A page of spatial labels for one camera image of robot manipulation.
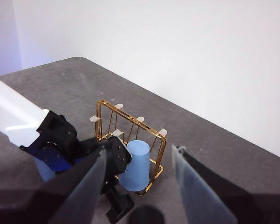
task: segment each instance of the white plastic peg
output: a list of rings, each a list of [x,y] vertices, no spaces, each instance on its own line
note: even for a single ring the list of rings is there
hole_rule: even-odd
[[[140,122],[143,122],[145,120],[145,118],[144,117],[138,117],[136,120],[140,121]]]
[[[112,133],[112,135],[114,135],[114,136],[120,136],[120,135],[122,135],[122,134],[123,134],[123,132],[120,131],[119,129],[116,129],[116,130],[113,131],[113,133]]]
[[[166,129],[162,129],[162,130],[159,131],[159,133],[160,133],[162,136],[165,137],[165,136],[167,135],[168,131],[167,131]]]
[[[97,116],[92,116],[91,118],[89,118],[90,122],[94,123],[97,122],[100,118],[98,118]]]
[[[123,108],[123,104],[117,104],[117,105],[115,105],[115,107],[116,107],[117,109],[121,109],[121,108]]]

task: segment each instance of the gray table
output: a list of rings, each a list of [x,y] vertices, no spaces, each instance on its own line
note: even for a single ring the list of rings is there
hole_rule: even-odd
[[[166,128],[168,145],[162,160],[165,171],[145,196],[131,194],[136,207],[152,204],[159,208],[166,223],[186,223],[173,176],[172,144],[186,146],[198,161],[249,192],[280,194],[280,157],[85,58],[45,64],[1,76],[0,80],[39,107],[63,114],[77,129],[80,140],[93,137],[89,117],[95,114],[96,101],[102,98],[113,104],[123,103],[127,113],[144,116],[145,122],[156,129]],[[0,133],[0,189],[35,189],[41,185],[32,157]],[[108,209],[107,199],[101,196],[93,223],[107,223]]]

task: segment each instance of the plastic cup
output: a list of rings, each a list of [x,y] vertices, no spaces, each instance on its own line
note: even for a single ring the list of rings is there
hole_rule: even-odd
[[[141,140],[133,140],[127,144],[131,153],[131,162],[124,173],[119,175],[119,183],[129,191],[141,191],[149,183],[149,145]]]

